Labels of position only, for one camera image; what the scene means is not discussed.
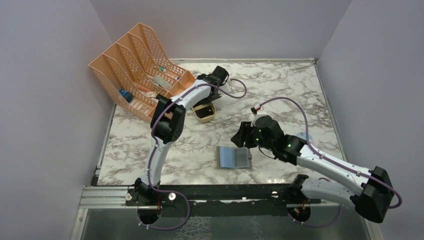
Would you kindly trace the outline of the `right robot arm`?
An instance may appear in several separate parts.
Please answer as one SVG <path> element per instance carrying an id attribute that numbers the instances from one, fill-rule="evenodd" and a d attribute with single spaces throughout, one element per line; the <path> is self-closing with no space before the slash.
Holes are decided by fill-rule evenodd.
<path id="1" fill-rule="evenodd" d="M 306 200 L 326 200 L 353 207 L 363 218 L 382 223 L 394 197 L 387 171 L 350 165 L 308 145 L 305 139 L 285 134 L 269 115 L 243 121 L 230 139 L 238 148 L 270 150 L 274 159 L 313 170 L 330 178 L 319 180 L 299 174 L 284 195 L 296 204 Z"/>

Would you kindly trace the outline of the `grey leather card holder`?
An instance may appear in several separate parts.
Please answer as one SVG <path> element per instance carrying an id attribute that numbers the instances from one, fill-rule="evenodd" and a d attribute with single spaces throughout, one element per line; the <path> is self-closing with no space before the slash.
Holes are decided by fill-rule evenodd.
<path id="1" fill-rule="evenodd" d="M 227 170 L 241 170 L 241 169 L 251 169 L 252 166 L 252 155 L 251 151 L 249 151 L 249 168 L 235 168 L 234 157 L 235 157 L 235 149 L 239 147 L 227 147 L 227 146 L 217 146 L 216 147 L 216 161 L 218 169 L 227 169 Z"/>

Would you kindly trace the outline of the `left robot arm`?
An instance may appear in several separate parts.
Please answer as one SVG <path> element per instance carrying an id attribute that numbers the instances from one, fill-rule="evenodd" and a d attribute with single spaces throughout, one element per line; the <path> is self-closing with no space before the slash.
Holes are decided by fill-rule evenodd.
<path id="1" fill-rule="evenodd" d="M 218 88 L 226 83 L 230 74 L 217 66 L 210 74 L 199 75 L 194 83 L 176 96 L 158 95 L 158 105 L 150 123 L 151 149 L 141 177 L 134 183 L 134 191 L 144 205 L 157 200 L 162 168 L 171 145 L 181 136 L 186 112 L 203 100 L 220 98 Z"/>

